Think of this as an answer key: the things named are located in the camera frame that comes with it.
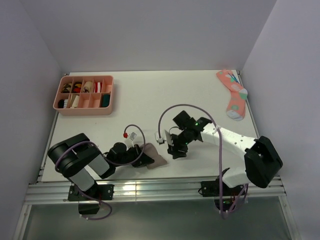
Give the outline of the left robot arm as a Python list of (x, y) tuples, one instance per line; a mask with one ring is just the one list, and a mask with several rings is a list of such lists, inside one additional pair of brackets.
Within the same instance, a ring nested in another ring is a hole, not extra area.
[(55, 170), (77, 186), (79, 194), (86, 200), (101, 193), (86, 166), (101, 179), (106, 179), (115, 173), (116, 167), (131, 165), (138, 168), (155, 162), (137, 144), (128, 147), (125, 143), (117, 142), (108, 152), (102, 153), (84, 133), (55, 144), (48, 150), (47, 156), (55, 164)]

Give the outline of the dark green patterned sock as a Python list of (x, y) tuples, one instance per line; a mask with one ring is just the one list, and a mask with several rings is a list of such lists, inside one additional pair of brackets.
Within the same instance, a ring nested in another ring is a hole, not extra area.
[(102, 94), (101, 95), (100, 107), (101, 108), (107, 108), (110, 105), (110, 101), (111, 101), (111, 95), (110, 94)]

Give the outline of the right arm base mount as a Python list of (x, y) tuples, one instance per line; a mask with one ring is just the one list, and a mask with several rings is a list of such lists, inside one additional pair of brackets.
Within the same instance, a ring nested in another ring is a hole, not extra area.
[[(200, 183), (200, 188), (198, 189), (198, 193), (202, 197), (219, 197), (219, 180), (210, 180), (210, 181), (202, 181)], [(233, 188), (229, 188), (225, 183), (222, 184), (223, 186), (223, 201), (222, 206), (223, 210), (227, 211), (232, 206), (233, 202), (235, 201), (236, 196), (244, 189), (244, 185), (238, 185)]]

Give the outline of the taupe sock red striped cuff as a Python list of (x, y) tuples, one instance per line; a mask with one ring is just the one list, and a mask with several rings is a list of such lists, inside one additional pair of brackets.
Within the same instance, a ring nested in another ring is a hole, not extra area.
[(156, 147), (150, 142), (146, 143), (143, 153), (154, 160), (154, 162), (143, 164), (142, 167), (147, 167), (147, 169), (152, 170), (168, 164), (168, 162), (158, 153)]

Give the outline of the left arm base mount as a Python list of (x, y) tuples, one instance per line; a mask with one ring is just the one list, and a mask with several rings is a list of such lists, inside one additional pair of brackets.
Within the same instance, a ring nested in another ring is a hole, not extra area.
[[(82, 191), (76, 185), (69, 188), (68, 202), (78, 202), (78, 213), (89, 220), (102, 220), (109, 217), (113, 211), (111, 201), (114, 194), (113, 184), (94, 184), (89, 190)], [(109, 212), (105, 216), (96, 216), (103, 207)]]

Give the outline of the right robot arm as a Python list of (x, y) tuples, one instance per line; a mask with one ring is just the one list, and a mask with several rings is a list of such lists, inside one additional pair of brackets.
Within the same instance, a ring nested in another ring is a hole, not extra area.
[(283, 167), (278, 152), (265, 136), (254, 138), (240, 135), (215, 125), (208, 118), (195, 120), (184, 110), (173, 121), (181, 131), (179, 134), (165, 132), (167, 152), (173, 159), (185, 158), (188, 144), (200, 141), (216, 145), (243, 161), (242, 167), (227, 167), (222, 171), (222, 179), (216, 183), (216, 189), (222, 195), (229, 194), (236, 186), (249, 183), (265, 189)]

